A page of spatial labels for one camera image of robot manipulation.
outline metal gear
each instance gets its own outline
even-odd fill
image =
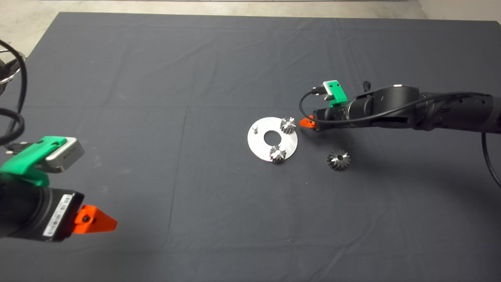
[[[285,160],[286,151],[281,150],[278,145],[272,146],[270,149],[270,159],[272,162],[279,164]]]
[[[350,156],[343,150],[333,150],[327,157],[327,163],[333,170],[344,170],[350,165]]]
[[[296,129],[296,120],[293,117],[282,118],[280,121],[280,129],[285,134],[291,134]]]

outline silver metal disc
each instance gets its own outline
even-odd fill
[[[280,135],[280,149],[286,151],[285,159],[288,159],[294,154],[298,146],[298,136],[296,132],[285,134],[280,130],[281,118],[278,117],[264,117],[254,122],[247,134],[247,142],[249,143],[250,150],[263,161],[271,162],[270,149],[272,146],[266,144],[265,134],[268,131],[274,131]]]

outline concrete floor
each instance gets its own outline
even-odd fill
[[[29,55],[58,12],[427,19],[417,0],[397,2],[141,2],[0,0],[0,38]]]

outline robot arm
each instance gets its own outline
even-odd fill
[[[428,93],[392,85],[347,101],[337,81],[310,94],[324,95],[330,107],[313,111],[300,122],[316,131],[341,127],[385,127],[432,130],[448,128],[501,133],[501,98],[474,92]]]

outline green gripper mount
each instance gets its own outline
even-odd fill
[[[66,141],[64,137],[45,136],[6,161],[0,168],[0,173],[10,175],[35,186],[48,187],[49,176],[37,170],[35,165],[61,147]]]
[[[337,80],[324,81],[324,88],[327,90],[326,100],[329,102],[329,107],[332,108],[340,103],[348,101],[346,94]]]

